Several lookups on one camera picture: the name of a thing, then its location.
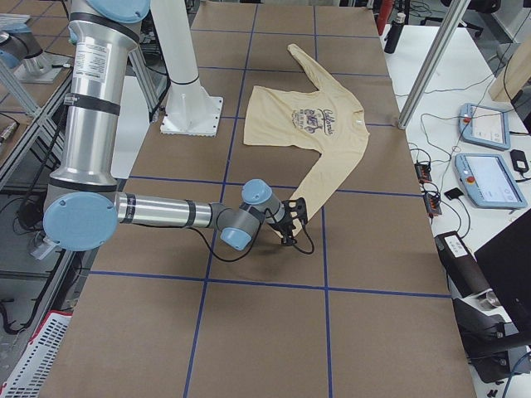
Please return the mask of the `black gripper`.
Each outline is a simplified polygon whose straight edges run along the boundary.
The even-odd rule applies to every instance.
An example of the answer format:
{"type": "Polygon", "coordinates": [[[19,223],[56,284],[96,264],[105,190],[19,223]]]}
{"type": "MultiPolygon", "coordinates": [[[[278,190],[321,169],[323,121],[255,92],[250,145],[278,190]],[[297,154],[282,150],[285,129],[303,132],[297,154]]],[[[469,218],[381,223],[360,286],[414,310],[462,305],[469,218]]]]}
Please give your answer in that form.
{"type": "Polygon", "coordinates": [[[291,215],[284,215],[280,221],[275,221],[272,227],[280,233],[281,241],[295,241],[295,225],[291,215]]]}

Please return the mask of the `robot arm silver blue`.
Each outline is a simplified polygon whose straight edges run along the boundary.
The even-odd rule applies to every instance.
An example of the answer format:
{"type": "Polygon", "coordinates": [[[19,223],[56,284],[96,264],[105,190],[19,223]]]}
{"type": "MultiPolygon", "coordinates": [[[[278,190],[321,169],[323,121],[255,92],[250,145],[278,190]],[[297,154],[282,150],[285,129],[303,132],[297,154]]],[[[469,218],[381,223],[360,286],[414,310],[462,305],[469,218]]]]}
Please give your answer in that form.
{"type": "Polygon", "coordinates": [[[279,200],[262,180],[242,190],[237,210],[221,203],[146,197],[119,192],[111,174],[126,65],[138,47],[141,23],[151,16],[169,79],[164,133],[212,136],[223,100],[202,87],[182,1],[75,1],[69,28],[76,38],[71,91],[64,103],[66,141],[51,174],[44,205],[46,236],[61,248],[103,245],[118,224],[209,228],[235,250],[244,250],[262,225],[295,243],[292,201],[279,200]]]}

